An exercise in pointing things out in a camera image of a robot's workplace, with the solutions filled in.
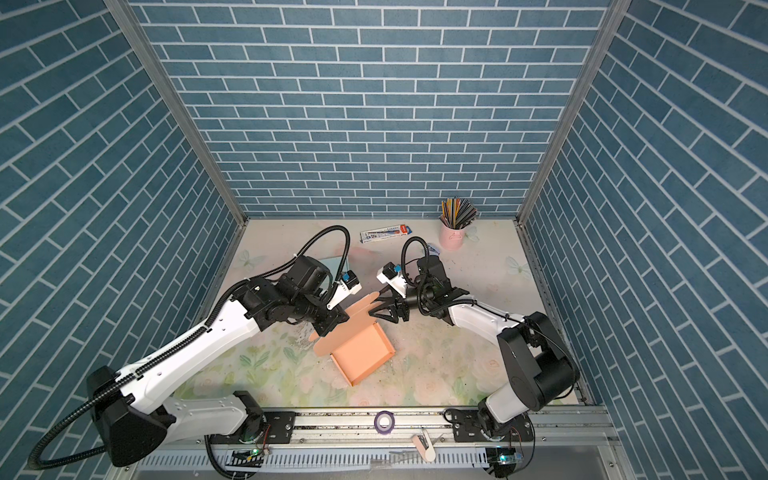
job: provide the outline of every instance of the aluminum rail base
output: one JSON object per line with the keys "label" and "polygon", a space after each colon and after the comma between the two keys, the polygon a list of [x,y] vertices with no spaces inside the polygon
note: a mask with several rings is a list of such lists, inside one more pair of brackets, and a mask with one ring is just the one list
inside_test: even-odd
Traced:
{"label": "aluminum rail base", "polygon": [[[485,449],[508,446],[507,442],[490,442],[487,439],[473,443],[454,442],[452,427],[442,418],[444,408],[387,407],[395,415],[395,428],[388,435],[380,435],[373,427],[373,418],[382,408],[292,409],[296,413],[296,421],[291,442],[269,445],[270,454],[261,467],[239,470],[297,473],[367,470],[378,465],[388,468],[487,467]],[[607,470],[610,468],[612,473],[625,470],[617,468],[623,461],[621,452],[616,453],[621,446],[605,407],[548,406],[540,412],[531,413],[531,421],[535,427],[537,446],[595,446],[600,448]],[[438,454],[435,463],[425,463],[415,454],[411,437],[422,429],[427,430],[435,444]],[[523,445],[526,452],[532,442],[524,442]],[[249,447],[221,445],[214,448],[223,465],[231,452]],[[402,455],[392,456],[392,452],[404,453],[405,459]],[[186,439],[163,445],[132,465],[127,472],[202,472],[211,469],[202,439]]]}

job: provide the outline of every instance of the floral table mat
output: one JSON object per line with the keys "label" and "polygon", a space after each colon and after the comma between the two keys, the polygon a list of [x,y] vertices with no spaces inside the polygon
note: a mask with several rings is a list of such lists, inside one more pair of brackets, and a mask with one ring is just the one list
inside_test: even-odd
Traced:
{"label": "floral table mat", "polygon": [[[341,222],[353,237],[349,265],[363,285],[351,299],[379,290],[376,271],[397,262],[403,240],[362,245],[359,231],[394,224],[384,220]],[[411,220],[414,234],[437,243],[439,222]],[[330,222],[257,220],[249,223],[223,288],[281,264]],[[308,252],[317,258],[340,254],[338,237]],[[415,246],[408,258],[421,253]],[[544,311],[511,221],[478,220],[465,245],[441,259],[452,284],[486,303],[515,313]],[[177,398],[202,399],[247,390],[264,407],[460,406],[474,405],[507,382],[501,353],[480,336],[439,319],[411,313],[407,323],[380,322],[396,354],[359,385],[350,387],[329,356],[317,357],[308,323],[276,323],[233,347],[184,383]],[[573,394],[560,401],[576,403]]]}

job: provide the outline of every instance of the brick-pattern wallpaper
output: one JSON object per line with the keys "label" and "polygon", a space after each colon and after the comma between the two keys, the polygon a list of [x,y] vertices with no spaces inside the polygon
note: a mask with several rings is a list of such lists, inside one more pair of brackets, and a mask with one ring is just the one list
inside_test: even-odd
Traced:
{"label": "brick-pattern wallpaper", "polygon": [[768,478],[768,4],[634,0],[531,217],[641,478]]}
{"label": "brick-pattern wallpaper", "polygon": [[251,217],[512,217],[608,0],[131,4]]}
{"label": "brick-pattern wallpaper", "polygon": [[[0,0],[0,478],[38,477],[88,373],[189,327],[233,230],[101,0]],[[45,458],[100,444],[86,417]]]}

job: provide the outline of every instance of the white robotic arm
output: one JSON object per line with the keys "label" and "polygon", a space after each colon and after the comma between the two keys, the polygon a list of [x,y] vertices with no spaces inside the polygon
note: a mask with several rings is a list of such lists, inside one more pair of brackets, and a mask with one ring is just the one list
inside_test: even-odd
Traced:
{"label": "white robotic arm", "polygon": [[[335,277],[321,262],[304,255],[320,237],[334,230],[342,231],[346,238]],[[349,246],[346,228],[327,227],[289,262],[231,286],[208,319],[158,351],[117,372],[107,366],[94,371],[86,378],[90,399],[43,436],[29,456],[29,468],[54,468],[104,452],[114,465],[125,466],[164,442],[195,435],[229,435],[236,430],[250,437],[263,434],[263,412],[247,392],[199,401],[178,401],[170,395],[220,354],[275,322],[309,321],[325,336],[347,321],[339,303],[360,291],[354,272],[343,271]],[[283,271],[277,280],[268,279]],[[328,279],[330,287],[324,290]],[[64,458],[41,459],[45,447],[88,411],[104,445]]]}
{"label": "white robotic arm", "polygon": [[[424,257],[416,261],[419,275],[411,280],[404,266],[413,242],[421,243]],[[501,350],[509,382],[478,404],[478,420],[488,437],[505,435],[514,417],[540,410],[578,381],[578,369],[546,315],[508,313],[453,287],[442,262],[429,255],[423,239],[409,238],[400,264],[387,263],[377,278],[387,286],[380,297],[384,302],[371,311],[373,316],[397,323],[400,318],[408,321],[409,310],[417,308],[424,315],[471,330]],[[389,298],[383,296],[386,291],[392,294]],[[529,347],[540,347],[540,352],[535,355]]]}

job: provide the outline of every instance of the roll of tape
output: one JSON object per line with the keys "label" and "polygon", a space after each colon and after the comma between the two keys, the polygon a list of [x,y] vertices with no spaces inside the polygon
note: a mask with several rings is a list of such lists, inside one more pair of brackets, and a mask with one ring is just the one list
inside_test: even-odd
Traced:
{"label": "roll of tape", "polygon": [[392,412],[382,410],[377,413],[376,417],[373,419],[373,426],[381,435],[387,435],[395,428],[395,416]]}

